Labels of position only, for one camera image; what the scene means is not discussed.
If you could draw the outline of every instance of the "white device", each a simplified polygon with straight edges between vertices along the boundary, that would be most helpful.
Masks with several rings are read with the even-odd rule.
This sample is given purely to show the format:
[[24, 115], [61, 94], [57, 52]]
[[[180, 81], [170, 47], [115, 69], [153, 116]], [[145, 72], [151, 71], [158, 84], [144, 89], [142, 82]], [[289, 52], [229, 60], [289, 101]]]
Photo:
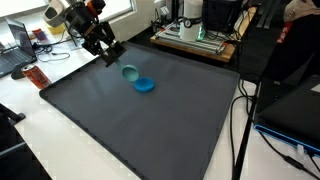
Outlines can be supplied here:
[[185, 0], [183, 18], [180, 20], [180, 38], [196, 41], [202, 29], [203, 0]]

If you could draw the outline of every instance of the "gray tray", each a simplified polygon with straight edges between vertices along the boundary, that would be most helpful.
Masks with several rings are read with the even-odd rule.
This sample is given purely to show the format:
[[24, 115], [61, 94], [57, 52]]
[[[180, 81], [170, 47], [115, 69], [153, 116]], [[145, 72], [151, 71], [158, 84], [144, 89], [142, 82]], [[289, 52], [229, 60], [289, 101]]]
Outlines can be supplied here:
[[142, 179], [202, 179], [239, 75], [125, 43], [125, 64], [152, 77], [137, 92], [116, 64], [97, 58], [40, 91]]

